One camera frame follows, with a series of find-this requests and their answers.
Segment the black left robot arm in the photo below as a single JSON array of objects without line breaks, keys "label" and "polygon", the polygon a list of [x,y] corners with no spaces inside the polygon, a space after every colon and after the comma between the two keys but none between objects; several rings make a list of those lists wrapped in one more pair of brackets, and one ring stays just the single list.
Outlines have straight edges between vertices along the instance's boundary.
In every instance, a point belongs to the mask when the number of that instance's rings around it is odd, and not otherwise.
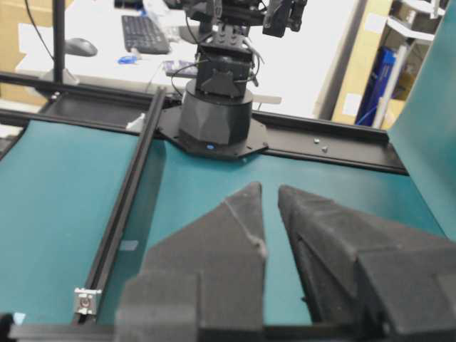
[{"label": "black left robot arm", "polygon": [[261,56],[248,42],[252,26],[281,38],[299,31],[306,1],[183,1],[193,20],[217,31],[197,41],[196,77],[182,95],[182,104],[162,111],[158,132],[184,151],[220,160],[234,160],[269,146],[266,126],[252,117],[253,94]]}]

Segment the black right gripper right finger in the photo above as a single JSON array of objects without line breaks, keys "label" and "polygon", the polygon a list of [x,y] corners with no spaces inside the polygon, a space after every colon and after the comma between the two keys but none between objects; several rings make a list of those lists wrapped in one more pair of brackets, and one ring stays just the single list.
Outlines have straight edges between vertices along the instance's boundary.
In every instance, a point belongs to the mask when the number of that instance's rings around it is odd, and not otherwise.
[{"label": "black right gripper right finger", "polygon": [[311,318],[361,340],[455,339],[455,243],[295,187],[279,211]]}]

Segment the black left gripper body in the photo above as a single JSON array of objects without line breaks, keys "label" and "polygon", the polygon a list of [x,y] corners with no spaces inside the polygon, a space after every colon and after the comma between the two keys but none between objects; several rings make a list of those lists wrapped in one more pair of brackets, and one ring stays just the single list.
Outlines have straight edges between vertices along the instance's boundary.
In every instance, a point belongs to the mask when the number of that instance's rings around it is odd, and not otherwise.
[{"label": "black left gripper body", "polygon": [[298,32],[307,0],[273,0],[267,6],[262,33],[283,37],[286,29]]}]

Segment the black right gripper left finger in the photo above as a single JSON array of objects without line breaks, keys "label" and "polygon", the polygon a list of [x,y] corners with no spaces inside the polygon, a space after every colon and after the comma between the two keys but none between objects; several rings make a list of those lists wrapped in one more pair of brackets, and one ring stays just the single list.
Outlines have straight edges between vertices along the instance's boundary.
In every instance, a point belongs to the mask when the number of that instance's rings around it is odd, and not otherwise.
[{"label": "black right gripper left finger", "polygon": [[261,341],[267,249],[248,184],[148,249],[122,292],[117,341]]}]

